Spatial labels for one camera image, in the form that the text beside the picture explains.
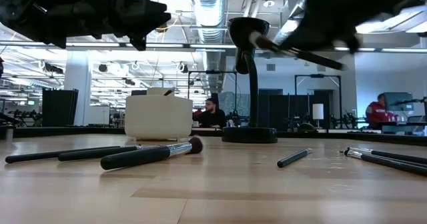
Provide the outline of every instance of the black stand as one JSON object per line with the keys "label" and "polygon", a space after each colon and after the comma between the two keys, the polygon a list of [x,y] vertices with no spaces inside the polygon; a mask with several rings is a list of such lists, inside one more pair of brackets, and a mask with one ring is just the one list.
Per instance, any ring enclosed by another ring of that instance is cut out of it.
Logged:
{"label": "black stand", "polygon": [[277,143],[277,131],[274,128],[258,127],[258,74],[254,61],[255,47],[249,42],[249,35],[257,31],[268,33],[270,24],[266,21],[238,17],[229,20],[229,33],[236,51],[236,70],[240,74],[249,74],[250,82],[250,120],[248,127],[226,127],[222,141],[232,143]]}

